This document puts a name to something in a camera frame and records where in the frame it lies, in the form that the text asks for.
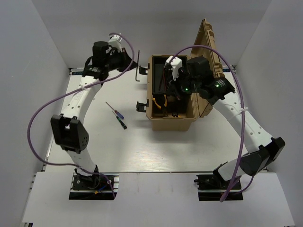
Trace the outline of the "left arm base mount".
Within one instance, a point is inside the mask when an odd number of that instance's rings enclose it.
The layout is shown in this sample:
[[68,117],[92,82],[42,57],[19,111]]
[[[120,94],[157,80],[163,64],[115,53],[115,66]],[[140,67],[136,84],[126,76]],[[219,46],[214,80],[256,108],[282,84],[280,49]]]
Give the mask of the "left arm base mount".
[[113,201],[117,196],[119,174],[105,174],[108,180],[99,175],[82,176],[74,173],[69,200],[74,201]]

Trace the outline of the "blue handled screwdriver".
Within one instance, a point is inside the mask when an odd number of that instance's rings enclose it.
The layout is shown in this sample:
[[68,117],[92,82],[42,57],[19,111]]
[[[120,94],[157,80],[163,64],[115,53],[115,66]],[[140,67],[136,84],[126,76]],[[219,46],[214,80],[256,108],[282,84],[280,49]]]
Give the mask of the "blue handled screwdriver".
[[116,109],[114,109],[108,102],[106,102],[106,104],[113,110],[113,112],[121,119],[123,120],[124,119],[124,116],[118,112]]

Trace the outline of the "black toolbox latch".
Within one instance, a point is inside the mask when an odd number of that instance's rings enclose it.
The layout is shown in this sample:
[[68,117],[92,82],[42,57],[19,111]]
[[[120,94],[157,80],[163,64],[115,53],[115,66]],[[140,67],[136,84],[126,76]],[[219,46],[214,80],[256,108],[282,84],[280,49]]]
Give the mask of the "black toolbox latch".
[[136,103],[137,112],[145,113],[148,110],[149,110],[149,99],[147,99],[145,103],[141,103],[141,102],[137,101],[137,103]]
[[150,65],[149,64],[148,64],[147,67],[143,67],[143,66],[139,65],[139,74],[147,76],[149,69],[150,69]]

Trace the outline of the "yellow handled needle-nose pliers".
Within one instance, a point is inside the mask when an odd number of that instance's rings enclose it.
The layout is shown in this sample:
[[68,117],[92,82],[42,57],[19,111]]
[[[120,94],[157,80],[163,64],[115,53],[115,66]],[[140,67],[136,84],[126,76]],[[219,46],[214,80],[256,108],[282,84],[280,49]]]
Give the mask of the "yellow handled needle-nose pliers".
[[167,108],[167,104],[168,104],[167,96],[164,94],[162,97],[161,108],[162,109]]

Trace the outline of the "small dark hex key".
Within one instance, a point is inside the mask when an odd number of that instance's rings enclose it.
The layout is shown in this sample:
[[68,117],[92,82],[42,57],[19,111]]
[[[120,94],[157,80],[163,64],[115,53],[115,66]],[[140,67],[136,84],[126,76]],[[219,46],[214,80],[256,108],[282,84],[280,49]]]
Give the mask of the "small dark hex key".
[[135,72],[135,81],[136,82],[140,82],[140,80],[137,78],[138,76],[138,69],[139,69],[139,59],[140,59],[140,50],[138,50],[138,53],[137,53],[137,67],[136,67],[136,72]]

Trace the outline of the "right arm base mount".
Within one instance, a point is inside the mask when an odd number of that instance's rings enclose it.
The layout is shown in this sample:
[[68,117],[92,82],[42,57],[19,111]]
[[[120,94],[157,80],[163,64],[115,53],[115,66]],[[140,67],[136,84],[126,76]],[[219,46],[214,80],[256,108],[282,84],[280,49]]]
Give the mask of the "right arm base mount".
[[[220,201],[221,196],[227,190],[230,181],[221,182],[213,174],[199,174],[194,179],[194,184],[198,191],[199,201]],[[243,195],[240,193],[242,185],[238,179],[225,201],[242,201]]]

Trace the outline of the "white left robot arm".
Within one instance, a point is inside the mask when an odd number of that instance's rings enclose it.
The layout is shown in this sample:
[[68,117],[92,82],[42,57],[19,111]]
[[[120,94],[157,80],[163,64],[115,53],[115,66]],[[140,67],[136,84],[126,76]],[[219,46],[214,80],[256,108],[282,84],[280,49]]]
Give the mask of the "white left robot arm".
[[93,44],[93,55],[85,62],[78,91],[59,115],[51,118],[54,140],[71,157],[76,172],[84,175],[84,183],[94,189],[99,186],[100,177],[95,174],[97,166],[92,161],[87,145],[89,134],[84,127],[84,118],[97,92],[102,88],[113,70],[123,72],[132,69],[136,63],[129,57],[120,41],[98,41]]

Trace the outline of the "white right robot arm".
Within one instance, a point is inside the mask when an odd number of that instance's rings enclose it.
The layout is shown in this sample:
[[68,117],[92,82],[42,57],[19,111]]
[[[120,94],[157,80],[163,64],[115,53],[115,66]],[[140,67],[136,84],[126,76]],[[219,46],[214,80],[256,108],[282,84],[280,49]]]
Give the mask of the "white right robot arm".
[[285,141],[274,138],[264,130],[245,108],[240,88],[235,88],[224,76],[214,77],[209,61],[195,57],[183,67],[179,57],[170,56],[164,66],[167,92],[176,98],[197,93],[227,120],[240,136],[238,157],[218,166],[214,171],[214,184],[226,188],[231,180],[242,175],[255,176],[274,162]]

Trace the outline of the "yellow handled small pliers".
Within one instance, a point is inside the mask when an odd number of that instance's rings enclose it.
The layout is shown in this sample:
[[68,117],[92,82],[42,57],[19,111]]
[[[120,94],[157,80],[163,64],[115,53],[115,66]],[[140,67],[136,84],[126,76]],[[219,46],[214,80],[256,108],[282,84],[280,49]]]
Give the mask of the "yellow handled small pliers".
[[156,107],[160,110],[164,107],[164,102],[161,98],[158,98],[158,99],[153,98],[153,102],[156,105]]

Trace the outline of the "black toolbox tray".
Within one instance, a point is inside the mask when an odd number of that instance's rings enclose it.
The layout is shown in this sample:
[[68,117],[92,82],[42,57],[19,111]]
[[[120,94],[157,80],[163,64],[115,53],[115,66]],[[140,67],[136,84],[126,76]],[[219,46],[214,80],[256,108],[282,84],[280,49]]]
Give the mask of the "black toolbox tray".
[[150,59],[149,73],[151,73],[152,96],[158,97],[165,94],[163,80],[163,69],[169,55],[153,55]]

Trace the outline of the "tan plastic toolbox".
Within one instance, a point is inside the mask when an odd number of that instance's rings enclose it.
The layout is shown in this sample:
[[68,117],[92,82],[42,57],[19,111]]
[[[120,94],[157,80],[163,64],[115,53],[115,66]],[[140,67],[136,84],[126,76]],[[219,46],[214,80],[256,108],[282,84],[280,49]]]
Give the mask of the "tan plastic toolbox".
[[[179,57],[182,60],[183,67],[187,61],[203,56],[208,59],[210,68],[213,71],[214,77],[224,76],[223,67],[220,63],[219,56],[215,51],[215,40],[212,25],[205,19],[202,20],[199,31],[196,36],[194,48],[191,49],[191,55],[171,55]],[[188,131],[192,122],[197,118],[207,116],[212,106],[207,100],[201,98],[199,94],[192,93],[183,98],[175,98],[167,96],[168,104],[165,109],[158,109],[153,102],[152,96],[152,75],[148,72],[147,75],[147,99],[149,99],[149,110],[146,112],[147,118],[151,121],[151,127],[154,131]]]

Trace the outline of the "black front toolbox latch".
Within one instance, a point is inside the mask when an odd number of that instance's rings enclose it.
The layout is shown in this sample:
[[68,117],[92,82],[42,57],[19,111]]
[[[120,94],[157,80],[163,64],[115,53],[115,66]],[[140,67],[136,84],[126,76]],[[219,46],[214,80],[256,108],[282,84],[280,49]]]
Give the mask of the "black front toolbox latch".
[[137,101],[137,103],[136,103],[137,112],[145,113],[148,110],[149,110],[149,99],[147,99],[145,103],[141,103],[141,102]]

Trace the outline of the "black rear toolbox latch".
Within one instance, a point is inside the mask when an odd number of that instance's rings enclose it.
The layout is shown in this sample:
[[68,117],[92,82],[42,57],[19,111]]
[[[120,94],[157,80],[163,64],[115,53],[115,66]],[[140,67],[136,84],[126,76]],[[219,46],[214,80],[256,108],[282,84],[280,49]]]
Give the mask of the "black rear toolbox latch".
[[150,65],[149,64],[148,64],[147,67],[143,67],[143,66],[139,65],[139,74],[147,76],[149,69],[150,69]]

